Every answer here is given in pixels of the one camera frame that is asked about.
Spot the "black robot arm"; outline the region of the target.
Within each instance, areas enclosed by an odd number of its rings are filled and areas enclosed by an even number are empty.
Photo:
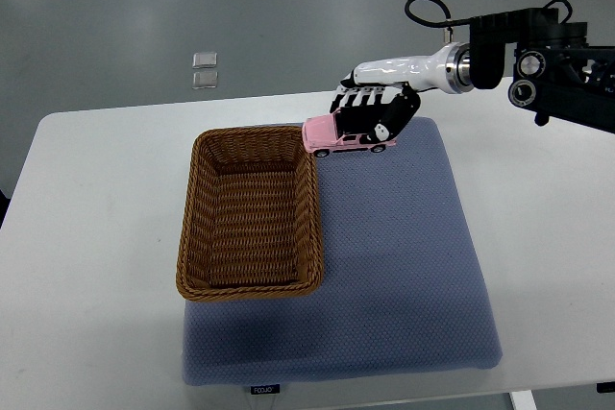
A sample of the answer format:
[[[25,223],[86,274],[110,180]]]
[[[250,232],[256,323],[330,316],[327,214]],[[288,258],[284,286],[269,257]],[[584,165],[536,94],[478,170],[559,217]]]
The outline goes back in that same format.
[[[540,127],[557,118],[614,132],[614,48],[587,42],[587,24],[560,19],[552,4],[474,16],[469,76],[493,89],[504,75],[505,47],[515,46],[510,103],[535,113]]]

